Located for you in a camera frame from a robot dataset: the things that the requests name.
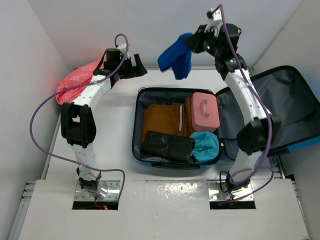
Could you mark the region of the royal blue cloth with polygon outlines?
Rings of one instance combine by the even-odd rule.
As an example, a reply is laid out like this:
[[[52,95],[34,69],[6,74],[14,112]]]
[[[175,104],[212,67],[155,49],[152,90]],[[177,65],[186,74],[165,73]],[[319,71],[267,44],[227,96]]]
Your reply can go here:
[[[176,80],[186,79],[192,67],[192,51],[184,43],[184,40],[191,37],[190,32],[181,34],[177,40],[170,45],[157,59],[161,72],[172,69]]]

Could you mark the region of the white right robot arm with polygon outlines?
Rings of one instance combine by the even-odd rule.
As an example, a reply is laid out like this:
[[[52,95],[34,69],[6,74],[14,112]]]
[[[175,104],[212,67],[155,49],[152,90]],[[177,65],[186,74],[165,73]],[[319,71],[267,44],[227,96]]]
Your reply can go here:
[[[227,173],[221,190],[231,192],[245,187],[250,178],[265,169],[270,146],[277,135],[281,119],[273,116],[262,102],[249,74],[248,66],[237,50],[242,30],[228,23],[217,27],[200,25],[183,42],[195,54],[207,52],[214,57],[215,68],[232,91],[241,110],[244,127],[238,132],[238,153],[233,167]]]

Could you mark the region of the coral pink patterned cloth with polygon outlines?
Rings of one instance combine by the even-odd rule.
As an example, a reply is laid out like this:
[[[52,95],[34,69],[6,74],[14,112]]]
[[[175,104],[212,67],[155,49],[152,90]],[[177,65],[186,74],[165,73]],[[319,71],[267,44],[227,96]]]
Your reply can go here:
[[[77,85],[88,84],[91,82],[93,72],[97,68],[100,60],[95,60],[83,66],[77,67],[74,71],[65,76],[59,81],[55,88],[55,92],[59,92]],[[77,98],[86,88],[86,86],[70,89],[59,93],[55,99],[59,105],[63,103],[70,103]]]

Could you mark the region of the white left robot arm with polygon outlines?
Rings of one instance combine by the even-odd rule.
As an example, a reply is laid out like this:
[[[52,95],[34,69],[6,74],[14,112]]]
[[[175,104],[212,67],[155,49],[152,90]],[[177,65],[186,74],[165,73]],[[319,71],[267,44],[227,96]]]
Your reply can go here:
[[[118,80],[145,74],[147,70],[140,56],[135,54],[131,58],[125,43],[108,48],[93,69],[91,85],[70,103],[61,106],[61,135],[71,146],[79,163],[77,174],[80,187],[91,194],[102,192],[101,171],[97,167],[93,145],[97,134],[93,109]]]

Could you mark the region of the light blue cloth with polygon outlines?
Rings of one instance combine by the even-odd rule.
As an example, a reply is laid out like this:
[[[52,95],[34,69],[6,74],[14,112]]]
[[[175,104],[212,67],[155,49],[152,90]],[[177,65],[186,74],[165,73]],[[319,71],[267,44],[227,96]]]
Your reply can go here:
[[[194,148],[190,156],[197,164],[205,164],[213,161],[220,151],[218,137],[210,131],[196,131],[190,135],[194,140]]]

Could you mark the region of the black pouch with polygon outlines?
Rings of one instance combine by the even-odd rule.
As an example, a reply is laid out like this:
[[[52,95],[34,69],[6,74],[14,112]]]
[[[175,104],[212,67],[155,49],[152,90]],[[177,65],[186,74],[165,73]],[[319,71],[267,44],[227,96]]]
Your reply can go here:
[[[141,145],[141,152],[175,163],[189,164],[194,161],[191,157],[194,148],[195,141],[190,137],[149,130]]]

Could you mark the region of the pink box with metal handle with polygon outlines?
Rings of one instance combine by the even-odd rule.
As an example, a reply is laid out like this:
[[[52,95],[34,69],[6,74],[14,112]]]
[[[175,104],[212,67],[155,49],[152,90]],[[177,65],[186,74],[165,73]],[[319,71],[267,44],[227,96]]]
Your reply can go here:
[[[197,132],[215,132],[220,127],[218,102],[214,94],[195,92],[190,103],[192,126]]]

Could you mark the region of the brown cloth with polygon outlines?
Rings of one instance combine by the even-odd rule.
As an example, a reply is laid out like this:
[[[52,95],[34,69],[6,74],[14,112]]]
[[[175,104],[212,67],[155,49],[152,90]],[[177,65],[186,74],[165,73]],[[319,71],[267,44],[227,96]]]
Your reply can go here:
[[[148,131],[190,137],[196,131],[192,123],[191,98],[173,105],[150,104],[143,113],[142,142]]]

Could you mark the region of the blue suitcase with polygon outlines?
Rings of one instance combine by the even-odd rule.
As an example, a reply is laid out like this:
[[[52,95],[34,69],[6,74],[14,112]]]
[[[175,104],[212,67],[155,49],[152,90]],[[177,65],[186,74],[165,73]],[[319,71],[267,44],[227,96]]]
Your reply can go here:
[[[295,67],[274,67],[252,76],[251,81],[272,115],[281,119],[281,126],[272,141],[268,156],[277,156],[283,151],[293,151],[319,143],[320,102]],[[131,147],[132,154],[138,161],[166,169],[192,170],[200,167],[192,163],[173,163],[161,157],[141,153],[143,115],[147,107],[151,104],[181,105],[197,91],[196,88],[147,87],[138,92]],[[237,134],[245,126],[243,115],[228,87],[215,93],[215,96],[220,117],[220,127],[215,133],[224,144],[218,155],[233,161],[239,150]]]

